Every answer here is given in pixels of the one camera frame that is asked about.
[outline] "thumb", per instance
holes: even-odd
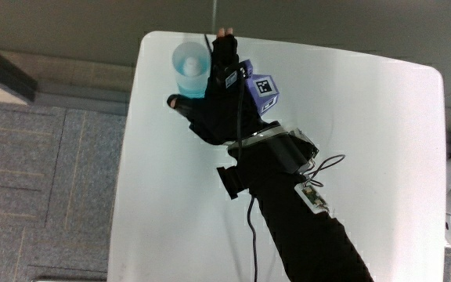
[[[180,94],[172,94],[168,97],[166,103],[170,108],[178,111],[183,117],[193,122],[195,118],[193,117],[193,99],[187,98]]]

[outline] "white label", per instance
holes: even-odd
[[[231,86],[234,82],[236,82],[237,79],[238,79],[238,73],[237,73],[237,71],[231,73],[231,75],[228,76],[227,79],[225,80],[225,87],[228,88],[228,87]]]

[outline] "blue liquid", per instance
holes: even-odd
[[[206,71],[208,71],[208,68],[210,67],[209,66],[210,63],[205,58],[198,58],[198,60],[200,61],[200,66],[201,66],[200,74],[198,74],[196,77],[187,77],[191,80],[192,79],[196,79],[196,80],[203,79],[203,78],[200,78],[200,76],[203,75]],[[184,75],[184,62],[185,62],[185,60],[182,60],[182,62],[179,64],[179,68],[177,69],[177,71],[181,75]],[[180,94],[182,94],[188,98],[203,98],[204,91],[206,90],[206,82],[205,82],[204,86],[202,85],[201,87],[197,83],[197,87],[200,87],[200,89],[184,89],[180,85],[178,85],[178,87],[179,87]]]

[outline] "purple cube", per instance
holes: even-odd
[[[278,88],[274,83],[272,76],[265,74],[253,74],[254,68],[250,60],[245,60],[247,80],[245,81],[251,96],[257,105],[257,111],[260,116],[265,114],[268,109],[278,102]]]

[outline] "white table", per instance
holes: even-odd
[[[280,101],[265,116],[298,126],[322,160],[320,193],[375,281],[442,281],[446,141],[442,76],[432,67],[310,45],[237,38],[240,59],[271,74]],[[216,167],[224,146],[188,129],[167,97],[171,55],[202,34],[143,39],[117,181],[108,281],[252,281],[250,195],[231,201]],[[288,281],[258,210],[259,281]]]

